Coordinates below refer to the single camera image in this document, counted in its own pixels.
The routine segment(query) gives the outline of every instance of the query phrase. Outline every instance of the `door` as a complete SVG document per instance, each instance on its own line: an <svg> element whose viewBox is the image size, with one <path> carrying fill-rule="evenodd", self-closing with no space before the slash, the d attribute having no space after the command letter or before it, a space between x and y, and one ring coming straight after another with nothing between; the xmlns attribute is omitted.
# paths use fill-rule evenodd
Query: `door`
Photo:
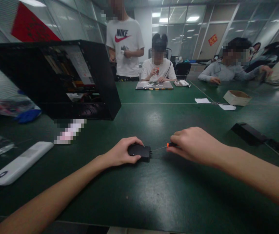
<svg viewBox="0 0 279 234"><path fill-rule="evenodd" d="M212 59L214 55L216 55L227 25L228 23L209 24L205 41L200 51L199 59ZM216 39L211 40L210 44L209 40L212 37L215 38L214 35L216 35Z"/></svg>

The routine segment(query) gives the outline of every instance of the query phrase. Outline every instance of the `hand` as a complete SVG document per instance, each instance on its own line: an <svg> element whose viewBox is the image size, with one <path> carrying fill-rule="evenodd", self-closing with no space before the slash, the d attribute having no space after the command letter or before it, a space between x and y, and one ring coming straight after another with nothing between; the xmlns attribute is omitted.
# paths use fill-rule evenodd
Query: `hand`
<svg viewBox="0 0 279 234"><path fill-rule="evenodd" d="M268 78L273 73L272 68L270 68L269 66L266 66L266 65L262 66L260 68L260 70L261 70L261 72L266 72L266 78Z"/></svg>
<svg viewBox="0 0 279 234"><path fill-rule="evenodd" d="M132 56L131 56L131 51L125 50L125 51L124 51L124 56L125 56L127 59L131 58L131 57L132 57Z"/></svg>
<svg viewBox="0 0 279 234"><path fill-rule="evenodd" d="M115 62L116 62L116 57L111 55L111 56L110 56L110 61L113 62L113 63L115 63Z"/></svg>
<svg viewBox="0 0 279 234"><path fill-rule="evenodd" d="M141 156L130 156L127 152L127 148L132 144L144 145L137 137L129 137L121 139L111 150L103 154L101 157L106 162L108 167L120 166L125 163L136 163Z"/></svg>
<svg viewBox="0 0 279 234"><path fill-rule="evenodd" d="M158 82L159 82L159 83L164 82L164 81L167 81L167 79L164 78L163 76L161 76L161 77L158 78Z"/></svg>
<svg viewBox="0 0 279 234"><path fill-rule="evenodd" d="M217 78L217 77L212 77L212 78L210 79L210 82L211 82L211 83L214 83L214 84L218 84L218 85L221 84L221 80L220 80L219 78Z"/></svg>
<svg viewBox="0 0 279 234"><path fill-rule="evenodd" d="M158 74L158 68L154 68L152 69L152 71L150 72L150 77L153 77L154 75L157 75Z"/></svg>
<svg viewBox="0 0 279 234"><path fill-rule="evenodd" d="M220 165L229 146L222 144L205 130L191 127L175 132L171 142L180 146L169 147L167 152L172 152L183 158L208 166Z"/></svg>

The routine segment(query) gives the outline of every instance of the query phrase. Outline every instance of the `nike t-shirt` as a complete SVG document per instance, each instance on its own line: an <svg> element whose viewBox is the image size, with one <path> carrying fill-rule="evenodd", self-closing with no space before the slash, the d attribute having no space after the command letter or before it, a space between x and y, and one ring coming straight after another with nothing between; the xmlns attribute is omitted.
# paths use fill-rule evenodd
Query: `nike t-shirt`
<svg viewBox="0 0 279 234"><path fill-rule="evenodd" d="M139 76L138 57L126 58L121 53L122 50L137 51L145 47L139 23L136 20L129 17L125 21L110 21L107 24L106 45L116 50L117 75Z"/></svg>
<svg viewBox="0 0 279 234"><path fill-rule="evenodd" d="M155 65L152 58L145 60L142 64L140 79L146 79L150 72L156 67L159 68L159 74L152 76L149 81L158 81L158 79L162 76L171 80L176 79L173 64L166 58L163 59L163 62L160 65Z"/></svg>

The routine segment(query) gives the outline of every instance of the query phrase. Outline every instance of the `red decoration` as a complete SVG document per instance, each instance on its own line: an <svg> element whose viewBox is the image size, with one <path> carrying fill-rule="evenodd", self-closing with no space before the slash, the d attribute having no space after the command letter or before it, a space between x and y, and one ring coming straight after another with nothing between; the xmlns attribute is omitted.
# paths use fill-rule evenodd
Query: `red decoration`
<svg viewBox="0 0 279 234"><path fill-rule="evenodd" d="M22 42L61 41L48 26L21 2L18 6L11 34Z"/></svg>
<svg viewBox="0 0 279 234"><path fill-rule="evenodd" d="M218 41L217 35L214 34L210 39L209 39L209 44L212 46L214 43Z"/></svg>

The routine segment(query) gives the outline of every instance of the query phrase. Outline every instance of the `open computer case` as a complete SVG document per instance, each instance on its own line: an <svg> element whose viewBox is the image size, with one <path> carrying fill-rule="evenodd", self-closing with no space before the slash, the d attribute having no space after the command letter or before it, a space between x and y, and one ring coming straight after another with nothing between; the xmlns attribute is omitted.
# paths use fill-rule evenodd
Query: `open computer case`
<svg viewBox="0 0 279 234"><path fill-rule="evenodd" d="M113 120L121 107L104 44L0 44L0 70L52 119Z"/></svg>

